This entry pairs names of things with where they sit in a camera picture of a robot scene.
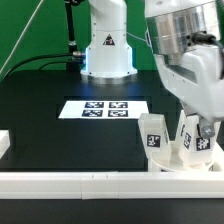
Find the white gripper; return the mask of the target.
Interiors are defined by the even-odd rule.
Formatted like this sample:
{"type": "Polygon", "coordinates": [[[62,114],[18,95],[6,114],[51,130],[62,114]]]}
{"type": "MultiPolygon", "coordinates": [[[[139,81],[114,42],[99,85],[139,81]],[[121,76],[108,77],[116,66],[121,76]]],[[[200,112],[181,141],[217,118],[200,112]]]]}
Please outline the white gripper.
{"type": "Polygon", "coordinates": [[[222,61],[216,46],[197,45],[181,57],[178,70],[165,64],[162,55],[155,55],[159,76],[164,87],[189,106],[199,118],[199,135],[215,137],[224,120],[224,78],[222,61]]]}

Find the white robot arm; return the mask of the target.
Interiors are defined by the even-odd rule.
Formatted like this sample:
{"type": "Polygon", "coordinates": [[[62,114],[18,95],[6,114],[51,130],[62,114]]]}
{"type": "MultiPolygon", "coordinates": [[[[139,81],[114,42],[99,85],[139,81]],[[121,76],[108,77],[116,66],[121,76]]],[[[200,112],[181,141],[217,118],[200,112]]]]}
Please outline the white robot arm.
{"type": "MultiPolygon", "coordinates": [[[[199,117],[199,135],[209,139],[224,120],[224,48],[216,0],[143,0],[146,41],[164,87],[199,117]]],[[[83,77],[102,82],[134,74],[126,42],[124,0],[89,0],[90,45],[83,77]]]]}

